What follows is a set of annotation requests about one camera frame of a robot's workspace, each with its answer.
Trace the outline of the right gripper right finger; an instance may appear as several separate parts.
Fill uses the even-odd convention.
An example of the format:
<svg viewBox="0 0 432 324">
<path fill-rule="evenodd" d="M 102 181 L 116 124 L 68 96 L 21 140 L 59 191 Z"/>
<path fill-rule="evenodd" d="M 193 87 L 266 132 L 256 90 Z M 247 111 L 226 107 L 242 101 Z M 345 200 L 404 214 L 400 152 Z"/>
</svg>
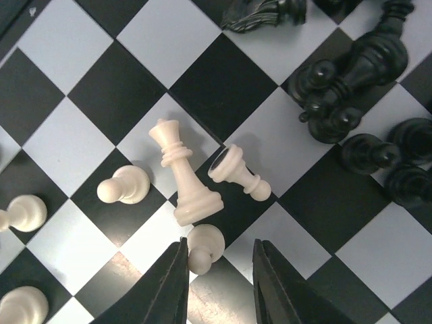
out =
<svg viewBox="0 0 432 324">
<path fill-rule="evenodd" d="M 256 239 L 252 256 L 258 323 L 353 323 L 321 296 L 269 240 Z"/>
</svg>

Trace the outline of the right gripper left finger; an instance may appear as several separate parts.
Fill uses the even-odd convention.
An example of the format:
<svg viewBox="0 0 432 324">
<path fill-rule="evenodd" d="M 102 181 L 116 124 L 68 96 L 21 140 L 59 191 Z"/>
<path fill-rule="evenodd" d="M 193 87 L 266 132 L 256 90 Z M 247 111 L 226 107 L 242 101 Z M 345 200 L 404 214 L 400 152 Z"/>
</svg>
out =
<svg viewBox="0 0 432 324">
<path fill-rule="evenodd" d="M 188 308 L 187 239 L 174 242 L 94 324 L 185 323 Z"/>
</svg>

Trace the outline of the white pawn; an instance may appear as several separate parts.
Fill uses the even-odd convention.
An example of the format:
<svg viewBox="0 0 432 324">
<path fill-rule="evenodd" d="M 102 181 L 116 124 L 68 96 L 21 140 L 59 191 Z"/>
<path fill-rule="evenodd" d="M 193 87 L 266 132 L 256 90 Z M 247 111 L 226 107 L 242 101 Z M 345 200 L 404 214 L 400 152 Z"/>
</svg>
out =
<svg viewBox="0 0 432 324">
<path fill-rule="evenodd" d="M 271 196 L 269 183 L 247 169 L 243 150 L 235 144 L 223 149 L 207 174 L 215 183 L 229 182 L 242 186 L 243 192 L 256 201 L 265 201 Z"/>
</svg>

